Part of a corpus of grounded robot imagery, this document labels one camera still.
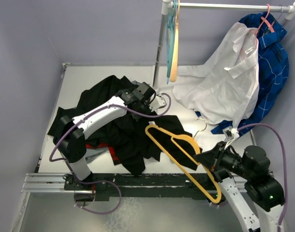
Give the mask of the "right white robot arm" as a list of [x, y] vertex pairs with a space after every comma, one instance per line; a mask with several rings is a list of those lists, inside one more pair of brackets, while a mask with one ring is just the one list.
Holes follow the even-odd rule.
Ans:
[[[270, 174], [270, 160], [258, 146], [250, 145], [239, 155], [227, 142], [218, 142], [211, 150], [193, 156], [211, 172], [208, 185], [221, 192], [235, 213], [244, 232], [283, 232], [281, 214], [285, 208], [285, 193]], [[253, 212], [239, 192], [233, 175], [246, 180], [244, 189], [254, 203]]]

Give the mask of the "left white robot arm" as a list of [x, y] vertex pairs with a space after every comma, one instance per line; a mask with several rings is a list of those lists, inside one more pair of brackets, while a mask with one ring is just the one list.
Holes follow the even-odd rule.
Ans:
[[92, 185], [92, 171], [84, 158], [86, 154], [86, 140], [100, 128], [108, 125], [117, 118], [122, 118], [128, 112], [141, 117], [152, 116], [150, 103], [154, 101], [156, 91], [143, 82], [137, 88], [121, 89], [98, 107], [79, 116], [61, 117], [54, 134], [55, 145], [49, 160], [53, 162], [53, 155], [58, 150], [76, 177], [75, 184], [81, 189], [88, 189]]

